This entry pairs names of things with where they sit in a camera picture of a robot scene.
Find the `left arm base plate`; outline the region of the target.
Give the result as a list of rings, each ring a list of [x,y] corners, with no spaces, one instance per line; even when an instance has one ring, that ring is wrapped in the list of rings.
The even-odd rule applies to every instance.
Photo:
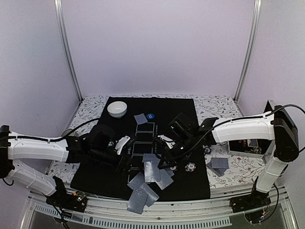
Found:
[[[79,194],[70,194],[66,191],[56,191],[51,196],[46,196],[46,203],[60,209],[84,213],[88,199]]]

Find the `blue playing card deck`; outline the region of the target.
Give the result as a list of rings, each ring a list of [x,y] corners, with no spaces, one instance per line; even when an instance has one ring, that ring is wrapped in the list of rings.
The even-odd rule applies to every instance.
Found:
[[[210,162],[207,163],[207,167],[218,177],[222,177],[225,174],[225,171],[229,169],[228,158],[213,157]]]

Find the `blue small blind button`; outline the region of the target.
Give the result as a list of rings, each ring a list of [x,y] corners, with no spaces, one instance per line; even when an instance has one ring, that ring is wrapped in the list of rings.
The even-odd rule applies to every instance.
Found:
[[[155,118],[155,115],[152,114],[152,113],[149,113],[149,114],[146,115],[146,118],[147,118],[148,120],[153,120],[153,119]]]

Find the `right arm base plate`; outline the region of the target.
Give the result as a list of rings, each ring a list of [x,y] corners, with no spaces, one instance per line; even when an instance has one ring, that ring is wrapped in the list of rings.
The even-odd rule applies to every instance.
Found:
[[[248,195],[231,198],[229,202],[233,213],[252,210],[270,204],[269,193],[262,193],[256,190],[253,190]]]

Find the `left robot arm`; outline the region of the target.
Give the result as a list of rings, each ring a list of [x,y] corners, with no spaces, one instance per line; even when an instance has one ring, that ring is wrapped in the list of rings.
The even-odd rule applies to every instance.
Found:
[[[57,206],[84,204],[85,195],[68,194],[61,178],[38,172],[21,160],[54,160],[68,164],[94,161],[113,167],[119,173],[128,170],[131,158],[124,150],[133,138],[125,135],[115,139],[114,131],[106,125],[95,125],[88,134],[80,137],[68,133],[60,138],[43,138],[19,135],[9,126],[0,127],[0,177],[17,180],[47,197]]]

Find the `blue card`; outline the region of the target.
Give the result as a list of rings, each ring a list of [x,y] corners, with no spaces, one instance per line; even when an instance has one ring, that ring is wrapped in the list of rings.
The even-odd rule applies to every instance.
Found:
[[[153,191],[146,183],[143,183],[140,186],[140,190],[147,194],[145,202],[147,207],[152,206],[159,199],[159,195],[155,191]]]
[[[134,119],[137,123],[137,125],[142,125],[148,122],[146,116],[142,113],[142,114],[138,114],[134,116]]]

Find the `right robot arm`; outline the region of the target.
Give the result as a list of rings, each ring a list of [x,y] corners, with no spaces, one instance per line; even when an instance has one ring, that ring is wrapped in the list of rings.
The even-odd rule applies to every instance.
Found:
[[[200,146],[246,139],[275,141],[273,155],[246,198],[248,206],[256,208],[264,202],[287,165],[304,150],[299,148],[298,130],[286,108],[278,105],[263,114],[233,119],[207,118],[201,125],[180,113],[169,123],[178,140],[165,140],[161,135],[153,139],[164,146],[161,154],[156,155],[160,160],[158,167],[174,167]]]

